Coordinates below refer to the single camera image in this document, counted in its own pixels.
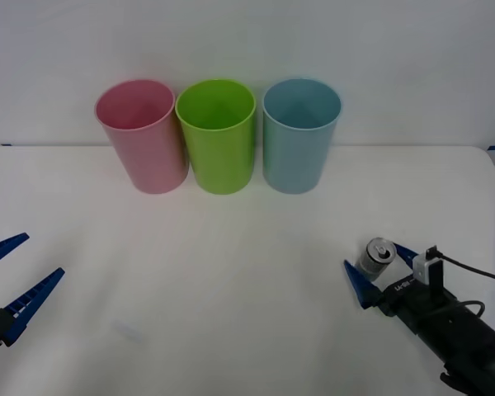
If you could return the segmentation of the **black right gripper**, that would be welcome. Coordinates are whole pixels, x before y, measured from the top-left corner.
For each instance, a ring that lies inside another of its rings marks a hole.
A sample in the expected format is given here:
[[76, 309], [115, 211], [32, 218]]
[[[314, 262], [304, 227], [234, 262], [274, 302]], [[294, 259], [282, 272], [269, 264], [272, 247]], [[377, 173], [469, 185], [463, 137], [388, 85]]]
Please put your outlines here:
[[[394, 246], [397, 256], [412, 265], [417, 253]], [[383, 314], [399, 318], [443, 362], [468, 358], [476, 365], [495, 363], [495, 330], [482, 320], [483, 302], [459, 301], [448, 290], [432, 290], [411, 276], [382, 292], [349, 261], [343, 265], [363, 309], [379, 307]]]

